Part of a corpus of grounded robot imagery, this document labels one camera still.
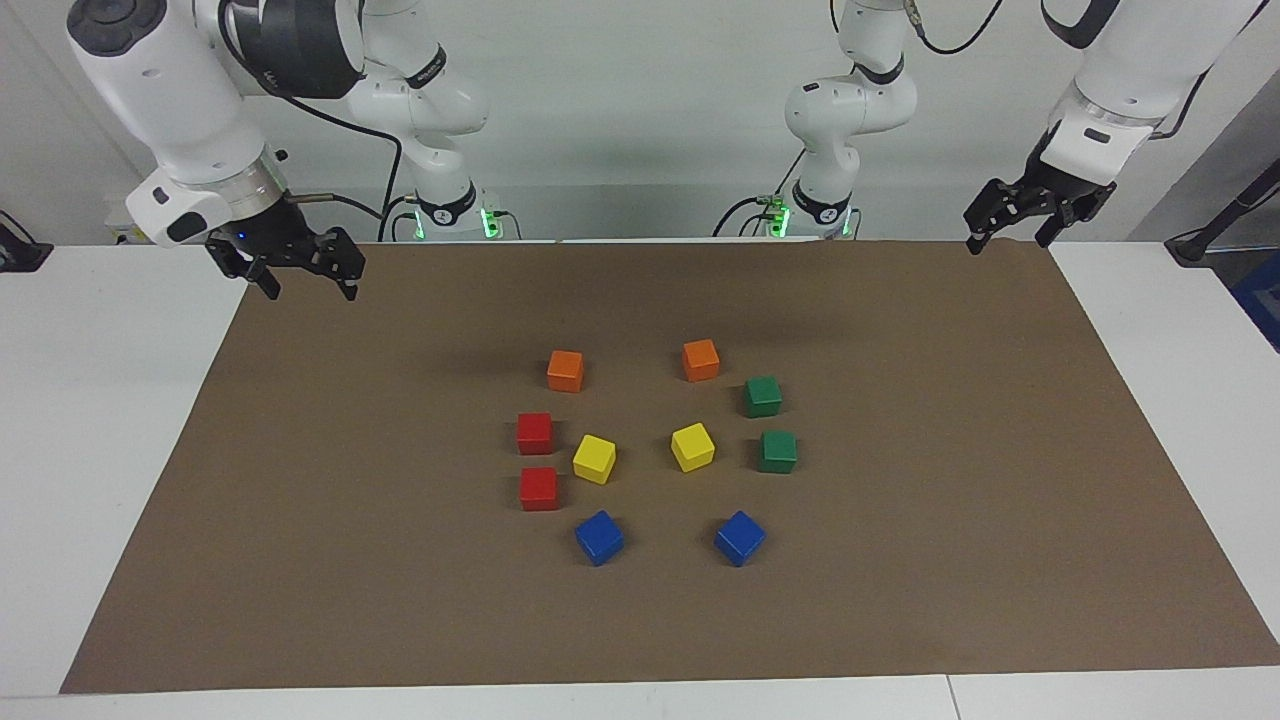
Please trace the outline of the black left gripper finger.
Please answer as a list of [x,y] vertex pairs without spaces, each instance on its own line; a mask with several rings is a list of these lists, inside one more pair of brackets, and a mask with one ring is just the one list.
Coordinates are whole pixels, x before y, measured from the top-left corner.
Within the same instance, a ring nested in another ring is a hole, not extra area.
[[1002,229],[1019,223],[1021,208],[1018,195],[1021,187],[1001,179],[989,179],[965,209],[965,223],[970,232],[965,241],[970,255],[979,255],[987,243]]
[[1074,205],[1057,205],[1037,231],[1037,245],[1047,249],[1065,229],[1080,220]]

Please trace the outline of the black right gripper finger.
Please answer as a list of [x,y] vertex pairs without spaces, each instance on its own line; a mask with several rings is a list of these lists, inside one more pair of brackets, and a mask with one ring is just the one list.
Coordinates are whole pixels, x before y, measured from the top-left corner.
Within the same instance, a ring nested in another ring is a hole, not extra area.
[[224,277],[243,279],[256,286],[268,299],[279,299],[280,283],[264,258],[246,258],[225,240],[207,240],[206,251]]
[[347,301],[355,301],[364,277],[365,256],[344,228],[317,236],[317,273],[333,281]]

